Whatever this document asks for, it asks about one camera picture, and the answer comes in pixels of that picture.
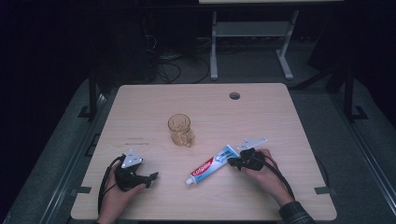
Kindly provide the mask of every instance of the table surface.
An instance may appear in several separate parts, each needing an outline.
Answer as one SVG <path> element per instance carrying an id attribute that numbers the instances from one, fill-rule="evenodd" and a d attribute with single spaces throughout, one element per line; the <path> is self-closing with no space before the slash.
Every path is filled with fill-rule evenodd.
<path id="1" fill-rule="evenodd" d="M 238 92 L 240 98 L 230 98 Z M 191 119 L 192 147 L 176 146 L 167 126 L 175 114 Z M 278 205 L 248 176 L 225 165 L 203 182 L 187 186 L 190 172 L 226 145 L 244 138 L 268 138 L 280 171 L 306 211 L 316 220 L 332 220 L 329 194 L 285 85 L 179 84 L 122 86 L 108 115 L 71 215 L 97 217 L 97 195 L 107 166 L 133 149 L 144 158 L 137 173 L 160 172 L 150 189 L 137 195 L 121 218 L 136 220 L 279 220 Z"/>

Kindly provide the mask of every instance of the metal frame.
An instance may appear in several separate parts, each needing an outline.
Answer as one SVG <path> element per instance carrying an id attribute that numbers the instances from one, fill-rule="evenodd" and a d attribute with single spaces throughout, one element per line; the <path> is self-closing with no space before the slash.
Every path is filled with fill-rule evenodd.
<path id="1" fill-rule="evenodd" d="M 210 78 L 219 79 L 218 60 L 216 57 L 216 40 L 218 36 L 284 36 L 285 42 L 281 49 L 276 50 L 280 66 L 287 80 L 293 79 L 289 64 L 285 58 L 294 24 L 299 10 L 294 10 L 290 21 L 252 21 L 252 22 L 217 22 L 217 11 L 213 12 L 212 46 L 210 51 Z"/>

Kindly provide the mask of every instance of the sleeve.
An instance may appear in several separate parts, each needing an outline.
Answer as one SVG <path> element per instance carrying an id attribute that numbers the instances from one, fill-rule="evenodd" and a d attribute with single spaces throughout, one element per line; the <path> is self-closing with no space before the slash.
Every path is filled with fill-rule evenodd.
<path id="1" fill-rule="evenodd" d="M 316 223 L 299 202 L 291 202 L 283 205 L 279 209 L 279 214 L 286 224 Z"/>

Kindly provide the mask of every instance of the black controller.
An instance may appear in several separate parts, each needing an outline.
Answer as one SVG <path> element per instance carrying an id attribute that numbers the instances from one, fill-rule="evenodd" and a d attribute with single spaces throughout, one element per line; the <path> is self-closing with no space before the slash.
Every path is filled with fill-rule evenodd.
<path id="1" fill-rule="evenodd" d="M 124 161 L 125 157 L 126 156 L 122 154 L 120 157 L 121 161 Z M 128 191 L 140 184 L 146 184 L 146 189 L 148 189 L 151 185 L 151 181 L 157 178 L 158 172 L 151 174 L 150 176 L 137 175 L 136 171 L 140 164 L 141 163 L 138 163 L 126 168 L 122 168 L 121 165 L 117 167 L 115 172 L 116 181 L 122 191 Z"/>

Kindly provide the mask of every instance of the toothpaste tube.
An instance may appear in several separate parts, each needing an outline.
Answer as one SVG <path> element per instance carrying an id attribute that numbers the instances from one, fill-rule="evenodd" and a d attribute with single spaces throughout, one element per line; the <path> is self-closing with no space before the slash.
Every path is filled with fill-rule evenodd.
<path id="1" fill-rule="evenodd" d="M 190 177 L 186 180 L 187 185 L 197 184 L 209 175 L 217 171 L 221 166 L 227 163 L 229 158 L 238 158 L 239 155 L 227 145 L 221 152 L 210 158 L 196 170 L 192 171 Z"/>

